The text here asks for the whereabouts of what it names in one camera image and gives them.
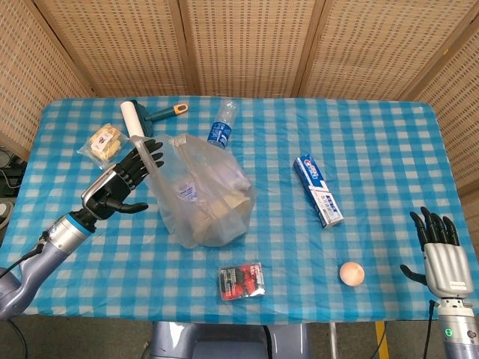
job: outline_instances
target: table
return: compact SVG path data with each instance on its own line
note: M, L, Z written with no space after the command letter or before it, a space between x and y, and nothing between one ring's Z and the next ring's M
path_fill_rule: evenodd
M78 209L101 173L76 151L104 123L126 133L125 99L64 99L48 105L10 222L0 263L12 263L57 217ZM138 98L149 112L187 102L189 111L155 124L156 134L206 138L220 98ZM407 280L405 263L423 271L409 211L422 205L450 216L478 283L479 266L433 110L417 102L240 99L229 150L257 189L247 235L223 248L185 249L168 232L147 186L129 203L136 215L97 222L89 238L42 285L27 314L108 316L213 323L355 322L426 319L426 287ZM312 153L345 217L320 220L292 169ZM219 298L218 268L261 261L266 295ZM357 288L338 280L346 261L364 266ZM478 307L478 297L471 302Z

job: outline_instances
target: robotic hand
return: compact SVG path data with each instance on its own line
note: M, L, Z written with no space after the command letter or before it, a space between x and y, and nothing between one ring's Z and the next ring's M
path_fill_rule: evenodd
M157 167L163 165L163 143L148 140L144 143ZM60 217L44 231L35 247L8 269L0 268L0 320L22 313L31 303L40 285L96 230L97 221L113 213L137 213L148 208L146 203L125 204L138 184L148 175L137 149L120 163L107 168L82 194L83 208ZM21 282L10 272L19 265Z
M415 212L411 218L418 230L419 242L424 255L426 275L412 272L404 264L403 273L411 280L424 284L441 299L439 322L448 359L479 358L479 337L474 312L463 299L474 291L466 252L460 247L454 223L441 219L421 207L424 220Z

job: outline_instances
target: crest toothpaste box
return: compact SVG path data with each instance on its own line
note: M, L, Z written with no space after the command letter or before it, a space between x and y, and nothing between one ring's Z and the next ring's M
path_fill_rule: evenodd
M298 157L294 161L293 167L313 200L314 208L320 217L323 228L341 223L344 217L329 191L313 156L307 154Z

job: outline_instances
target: water bottle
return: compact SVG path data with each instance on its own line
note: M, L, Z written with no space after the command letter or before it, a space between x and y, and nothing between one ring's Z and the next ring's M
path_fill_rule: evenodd
M234 118L238 113L238 107L238 103L232 99L222 100L221 107L216 115L215 122L211 125L210 134L208 135L208 142L210 144L214 144L222 149L226 147Z

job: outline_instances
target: bottle label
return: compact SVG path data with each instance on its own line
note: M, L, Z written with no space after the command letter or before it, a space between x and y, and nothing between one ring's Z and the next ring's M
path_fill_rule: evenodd
M218 142L222 148L226 147L226 143L231 134L231 127L224 122L214 122L211 125L211 131L208 135L208 142Z

